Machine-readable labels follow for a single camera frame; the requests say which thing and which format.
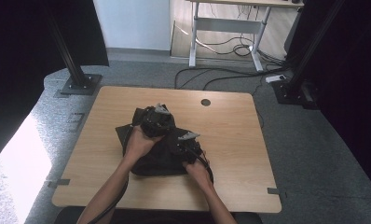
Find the power strip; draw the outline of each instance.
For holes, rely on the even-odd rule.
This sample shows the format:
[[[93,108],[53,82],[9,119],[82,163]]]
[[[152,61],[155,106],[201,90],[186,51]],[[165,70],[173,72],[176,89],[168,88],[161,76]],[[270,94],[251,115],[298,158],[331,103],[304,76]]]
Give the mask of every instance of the power strip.
[[[271,82],[274,82],[274,81],[282,81],[282,80],[285,80],[286,77],[284,75],[278,75],[278,76],[274,76],[274,77],[267,77],[265,78],[265,81],[267,83],[271,83]]]

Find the floor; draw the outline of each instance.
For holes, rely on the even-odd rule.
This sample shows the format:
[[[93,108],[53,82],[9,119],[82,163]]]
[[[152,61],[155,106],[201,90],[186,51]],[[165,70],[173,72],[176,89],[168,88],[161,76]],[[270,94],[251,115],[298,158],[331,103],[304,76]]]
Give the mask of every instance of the floor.
[[[103,75],[99,88],[172,89],[176,73],[187,68],[186,59],[155,50],[109,49],[108,55],[110,67],[83,67],[86,73]],[[250,63],[233,61],[199,60],[199,66],[254,70]],[[197,73],[182,74],[178,85]],[[183,89],[202,90],[213,78],[230,76],[211,72]],[[66,70],[46,77],[39,101],[0,155],[0,223],[53,223],[61,211],[51,203],[55,182],[98,92],[58,97],[68,77]],[[279,214],[260,215],[264,223],[371,223],[371,182],[346,144],[320,111],[277,104],[264,77],[216,81],[207,88],[254,94],[282,200]]]

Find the desk leg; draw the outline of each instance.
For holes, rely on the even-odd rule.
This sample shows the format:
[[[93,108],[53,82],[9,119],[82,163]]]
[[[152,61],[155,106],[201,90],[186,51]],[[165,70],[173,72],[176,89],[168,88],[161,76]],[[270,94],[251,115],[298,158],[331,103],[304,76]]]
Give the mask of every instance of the desk leg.
[[[252,52],[252,57],[253,57],[253,61],[254,61],[254,64],[255,64],[255,69],[257,70],[257,72],[262,72],[264,70],[262,65],[261,65],[261,62],[259,61],[259,56],[258,56],[257,50],[258,50],[258,46],[261,42],[262,34],[264,33],[265,27],[267,26],[267,21],[268,21],[269,14],[270,14],[270,7],[267,7],[267,10],[265,11],[264,19],[261,21],[261,26],[260,26],[260,29],[258,31],[258,34],[257,34],[256,40],[254,42],[254,45],[250,49],[250,51]]]
[[[195,15],[194,15],[194,23],[192,26],[192,39],[191,39],[191,49],[189,50],[189,66],[195,67],[196,65],[196,58],[197,58],[197,30],[198,30],[198,10],[199,10],[199,3],[197,2],[195,5]]]

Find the black metal stand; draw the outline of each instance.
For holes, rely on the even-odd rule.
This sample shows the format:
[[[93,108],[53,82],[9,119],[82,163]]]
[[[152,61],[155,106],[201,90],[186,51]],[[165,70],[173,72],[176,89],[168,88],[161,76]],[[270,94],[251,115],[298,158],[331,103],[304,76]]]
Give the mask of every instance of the black metal stand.
[[[48,28],[70,73],[70,77],[62,88],[61,94],[92,95],[95,92],[97,84],[101,81],[102,75],[84,74],[80,65],[72,58],[63,40],[61,31],[58,28],[58,24],[55,22],[55,18],[49,9],[48,3],[45,0],[40,2],[48,20]]]
[[[289,91],[288,84],[283,81],[271,83],[279,104],[302,105],[305,109],[319,109],[316,105],[317,89],[311,83],[304,82],[299,92]]]

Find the table hole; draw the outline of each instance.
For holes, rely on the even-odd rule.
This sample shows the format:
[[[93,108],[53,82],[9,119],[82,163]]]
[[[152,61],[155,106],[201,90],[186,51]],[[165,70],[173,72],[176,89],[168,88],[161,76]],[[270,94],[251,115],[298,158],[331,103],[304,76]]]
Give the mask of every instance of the table hole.
[[[200,101],[200,103],[204,106],[209,106],[211,104],[210,100],[208,99],[203,99],[202,101]]]

